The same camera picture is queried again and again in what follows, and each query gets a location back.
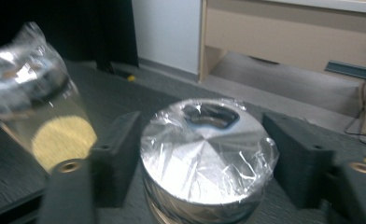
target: shiny metal surface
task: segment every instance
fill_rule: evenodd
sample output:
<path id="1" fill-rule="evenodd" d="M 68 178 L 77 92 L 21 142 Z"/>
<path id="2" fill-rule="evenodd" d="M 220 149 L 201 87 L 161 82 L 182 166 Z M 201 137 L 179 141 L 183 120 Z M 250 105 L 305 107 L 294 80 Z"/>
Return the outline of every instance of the shiny metal surface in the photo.
<path id="1" fill-rule="evenodd" d="M 225 129 L 189 123 L 186 108 L 201 114 L 204 105 L 230 109 L 239 120 Z M 278 156 L 261 124 L 243 105 L 229 100 L 171 105 L 156 114 L 141 144 L 149 197 L 164 213 L 188 222 L 246 217 L 258 205 Z"/>

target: plastic wrap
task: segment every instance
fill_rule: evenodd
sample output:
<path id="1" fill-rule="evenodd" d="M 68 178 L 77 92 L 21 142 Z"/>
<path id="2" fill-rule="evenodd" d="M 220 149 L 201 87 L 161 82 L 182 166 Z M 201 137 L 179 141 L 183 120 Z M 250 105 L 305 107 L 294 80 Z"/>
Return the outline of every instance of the plastic wrap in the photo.
<path id="1" fill-rule="evenodd" d="M 272 178 L 274 141 L 233 100 L 187 100 L 144 130 L 141 157 L 150 204 L 183 223 L 242 220 Z"/>
<path id="2" fill-rule="evenodd" d="M 0 48 L 0 127 L 50 170 L 96 140 L 78 90 L 34 22 Z"/>

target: power cord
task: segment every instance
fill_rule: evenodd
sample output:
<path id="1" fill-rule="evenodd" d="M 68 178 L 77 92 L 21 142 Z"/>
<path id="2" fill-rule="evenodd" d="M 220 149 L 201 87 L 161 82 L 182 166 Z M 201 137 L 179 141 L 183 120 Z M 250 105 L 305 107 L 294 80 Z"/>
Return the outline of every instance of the power cord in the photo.
<path id="1" fill-rule="evenodd" d="M 363 87 L 361 88 L 361 96 L 360 96 L 361 97 L 361 109 L 358 112 L 358 114 L 344 128 L 344 133 L 357 136 L 359 141 L 364 145 L 366 145 L 366 141 L 363 141 L 361 139 L 361 137 L 362 136 L 366 137 L 366 133 L 362 133 L 361 130 L 362 130 L 363 125 L 364 125 L 364 120 L 366 119 L 366 92 L 365 92 L 365 89 L 366 89 L 366 81 L 364 81 Z M 358 132 L 357 133 L 350 133 L 348 131 L 348 129 L 350 127 L 352 127 L 352 125 L 357 121 L 357 119 L 360 119 L 360 117 L 362 117 L 362 119 L 360 121 Z"/>

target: black table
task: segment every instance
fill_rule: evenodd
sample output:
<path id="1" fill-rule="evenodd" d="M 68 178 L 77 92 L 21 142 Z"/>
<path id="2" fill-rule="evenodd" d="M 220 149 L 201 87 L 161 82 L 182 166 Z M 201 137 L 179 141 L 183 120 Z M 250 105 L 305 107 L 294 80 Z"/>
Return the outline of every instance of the black table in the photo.
<path id="1" fill-rule="evenodd" d="M 79 88 L 98 136 L 104 134 L 108 124 L 120 115 L 141 111 L 142 124 L 146 125 L 155 112 L 182 100 L 165 92 L 154 91 L 76 63 L 66 62 L 66 65 L 71 78 Z M 256 118 L 260 117 L 260 112 L 265 111 L 254 105 L 247 105 L 247 107 Z M 331 144 L 334 144 L 337 150 L 337 161 L 360 157 L 361 152 L 358 148 L 362 145 L 355 139 L 307 123 L 305 125 L 311 132 L 327 138 Z M 0 130 L 0 207 L 43 189 L 46 180 L 46 173 L 32 156 Z M 144 191 L 139 163 L 125 205 L 118 209 L 98 209 L 99 222 L 155 223 L 148 209 Z M 298 210 L 295 208 L 286 193 L 273 180 L 265 190 L 265 197 L 254 223 L 326 223 L 325 215 L 326 209 Z"/>

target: desk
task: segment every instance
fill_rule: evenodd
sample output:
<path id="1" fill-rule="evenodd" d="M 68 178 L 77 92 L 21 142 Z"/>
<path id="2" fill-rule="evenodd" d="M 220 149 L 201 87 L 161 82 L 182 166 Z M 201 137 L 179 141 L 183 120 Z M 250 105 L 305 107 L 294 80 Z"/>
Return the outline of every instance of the desk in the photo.
<path id="1" fill-rule="evenodd" d="M 328 75 L 329 61 L 366 68 L 365 1 L 287 2 L 300 1 L 203 0 L 199 79 L 227 50 Z"/>
<path id="2" fill-rule="evenodd" d="M 98 135 L 102 135 L 110 121 L 119 115 L 140 110 L 143 123 L 146 124 L 154 112 L 181 100 L 167 93 L 153 91 L 134 82 L 112 77 L 75 63 L 67 62 L 66 65 L 80 90 Z M 183 90 L 189 88 L 189 84 L 179 83 L 179 85 Z M 208 92 L 206 96 L 212 95 L 219 97 L 214 92 Z M 258 119 L 260 113 L 266 111 L 254 105 L 246 104 L 246 107 Z M 359 158 L 363 150 L 366 150 L 366 147 L 354 138 L 310 125 L 305 121 L 300 122 L 316 136 L 327 139 L 331 148 L 335 148 L 338 152 L 336 162 Z M 40 166 L 0 130 L 0 206 L 42 189 L 45 184 L 46 176 Z M 273 180 L 265 191 L 255 223 L 326 223 L 325 214 L 325 209 L 296 209 L 286 193 Z M 146 203 L 140 165 L 136 169 L 125 205 L 119 209 L 98 209 L 97 215 L 99 223 L 155 223 Z"/>

